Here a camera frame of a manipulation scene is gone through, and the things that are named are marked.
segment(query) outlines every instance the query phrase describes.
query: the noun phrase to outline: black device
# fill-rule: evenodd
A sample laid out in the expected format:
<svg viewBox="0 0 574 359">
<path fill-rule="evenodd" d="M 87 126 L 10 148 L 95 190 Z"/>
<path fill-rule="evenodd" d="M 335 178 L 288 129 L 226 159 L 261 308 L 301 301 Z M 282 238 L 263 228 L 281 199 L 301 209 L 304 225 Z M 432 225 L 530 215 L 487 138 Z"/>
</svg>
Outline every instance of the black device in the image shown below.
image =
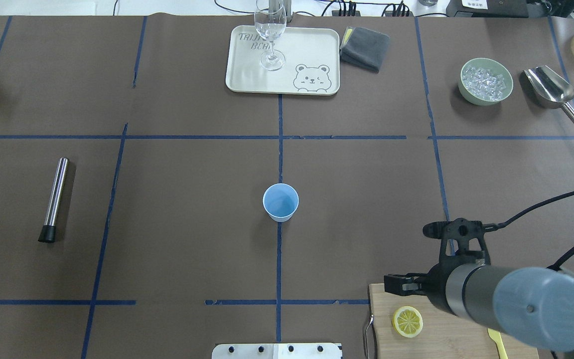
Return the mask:
<svg viewBox="0 0 574 359">
<path fill-rule="evenodd" d="M 486 4 L 488 9 L 481 8 Z M 529 17 L 526 0 L 451 0 L 446 15 L 453 17 Z"/>
</svg>

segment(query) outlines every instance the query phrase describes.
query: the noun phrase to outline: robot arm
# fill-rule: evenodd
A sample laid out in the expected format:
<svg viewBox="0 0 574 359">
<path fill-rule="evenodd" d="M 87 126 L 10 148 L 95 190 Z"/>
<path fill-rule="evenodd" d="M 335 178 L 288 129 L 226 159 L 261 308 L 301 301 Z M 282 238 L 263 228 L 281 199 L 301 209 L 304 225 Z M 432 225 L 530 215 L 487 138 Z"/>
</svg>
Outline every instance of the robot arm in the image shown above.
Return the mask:
<svg viewBox="0 0 574 359">
<path fill-rule="evenodd" d="M 428 273 L 386 275 L 385 291 L 426 295 L 442 311 L 574 359 L 574 273 L 490 265 L 483 235 L 497 229 L 464 218 L 429 223 L 423 233 L 440 239 L 439 263 Z M 469 250 L 472 239 L 481 250 Z M 458 250 L 446 255 L 451 240 Z"/>
</svg>

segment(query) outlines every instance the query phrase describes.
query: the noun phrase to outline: white tray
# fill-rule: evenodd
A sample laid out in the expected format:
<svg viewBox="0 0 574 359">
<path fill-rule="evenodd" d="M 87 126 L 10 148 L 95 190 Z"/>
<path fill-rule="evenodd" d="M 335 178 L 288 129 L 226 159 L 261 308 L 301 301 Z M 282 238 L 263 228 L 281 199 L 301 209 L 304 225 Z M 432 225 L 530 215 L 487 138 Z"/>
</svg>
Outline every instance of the white tray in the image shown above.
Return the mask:
<svg viewBox="0 0 574 359">
<path fill-rule="evenodd" d="M 285 65 L 267 71 L 260 55 L 269 43 L 252 25 L 240 25 L 232 30 L 225 84 L 236 92 L 333 95 L 340 88 L 339 46 L 332 29 L 288 26 L 274 43 Z"/>
</svg>

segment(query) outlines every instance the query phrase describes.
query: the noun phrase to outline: bear cartoon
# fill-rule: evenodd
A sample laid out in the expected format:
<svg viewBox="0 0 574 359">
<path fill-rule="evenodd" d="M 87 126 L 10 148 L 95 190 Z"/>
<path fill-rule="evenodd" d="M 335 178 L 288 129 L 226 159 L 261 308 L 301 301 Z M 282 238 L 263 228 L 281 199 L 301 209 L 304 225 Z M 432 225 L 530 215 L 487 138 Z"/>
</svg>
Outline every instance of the bear cartoon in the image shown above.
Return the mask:
<svg viewBox="0 0 574 359">
<path fill-rule="evenodd" d="M 307 67 L 304 64 L 296 66 L 296 78 L 293 85 L 298 92 L 324 93 L 331 88 L 329 79 L 329 66 L 322 64 L 319 67 Z"/>
</svg>

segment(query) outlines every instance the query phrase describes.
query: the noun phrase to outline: gray cloth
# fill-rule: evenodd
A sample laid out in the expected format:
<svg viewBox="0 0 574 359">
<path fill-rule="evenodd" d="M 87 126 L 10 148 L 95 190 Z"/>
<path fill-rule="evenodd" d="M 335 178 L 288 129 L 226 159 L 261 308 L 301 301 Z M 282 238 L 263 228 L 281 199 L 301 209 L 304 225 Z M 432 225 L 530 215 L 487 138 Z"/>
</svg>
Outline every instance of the gray cloth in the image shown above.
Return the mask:
<svg viewBox="0 0 574 359">
<path fill-rule="evenodd" d="M 389 35 L 356 27 L 340 49 L 340 59 L 378 72 L 389 49 Z"/>
</svg>

